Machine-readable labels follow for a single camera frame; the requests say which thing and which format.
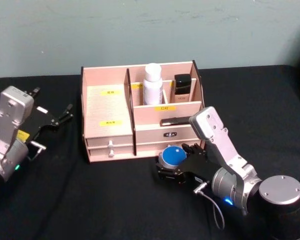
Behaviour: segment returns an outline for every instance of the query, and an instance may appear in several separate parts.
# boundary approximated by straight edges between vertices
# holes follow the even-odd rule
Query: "wall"
[[[0,77],[192,59],[296,65],[300,0],[0,0]]]

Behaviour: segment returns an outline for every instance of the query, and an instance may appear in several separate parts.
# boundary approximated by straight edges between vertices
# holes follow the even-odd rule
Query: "yellow sticker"
[[[177,110],[177,107],[176,106],[156,106],[155,110],[157,112],[159,112],[159,111],[175,111],[175,110]]]
[[[143,83],[140,82],[135,82],[131,84],[131,88],[132,89],[142,89],[144,87]]]
[[[121,120],[111,120],[111,121],[101,121],[100,126],[101,127],[111,127],[111,126],[118,126],[121,125]]]
[[[102,91],[101,96],[107,96],[107,95],[120,95],[121,91],[120,90],[107,90],[107,91]]]
[[[27,132],[25,132],[25,131],[18,130],[18,133],[17,133],[17,136],[16,136],[16,137],[17,137],[21,142],[25,143],[25,142],[27,141],[27,139],[29,138],[29,136],[30,136],[29,133],[27,133]]]

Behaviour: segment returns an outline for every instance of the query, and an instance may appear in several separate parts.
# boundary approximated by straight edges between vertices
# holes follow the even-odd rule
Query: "wooden organizer box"
[[[146,64],[82,67],[82,136],[90,162],[156,157],[168,145],[202,146],[190,124],[160,126],[162,119],[189,117],[204,107],[195,61],[160,65],[163,99],[159,105],[143,105]],[[172,101],[177,74],[191,75],[189,102]]]

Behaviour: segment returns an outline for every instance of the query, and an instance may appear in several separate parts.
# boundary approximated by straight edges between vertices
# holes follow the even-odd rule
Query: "black tablecloth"
[[[300,178],[300,77],[288,66],[200,71],[206,106],[214,106],[238,152],[264,179]],[[0,184],[0,240],[237,240],[226,217],[216,228],[211,204],[189,189],[159,180],[154,159],[89,164],[81,138],[80,76],[1,78],[41,87],[36,103],[59,115],[74,104],[75,119],[38,142],[47,146]]]

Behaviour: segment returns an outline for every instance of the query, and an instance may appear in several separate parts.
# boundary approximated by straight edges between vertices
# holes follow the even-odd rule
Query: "blue lid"
[[[172,166],[178,166],[186,158],[186,152],[179,146],[168,146],[162,152],[163,161]]]

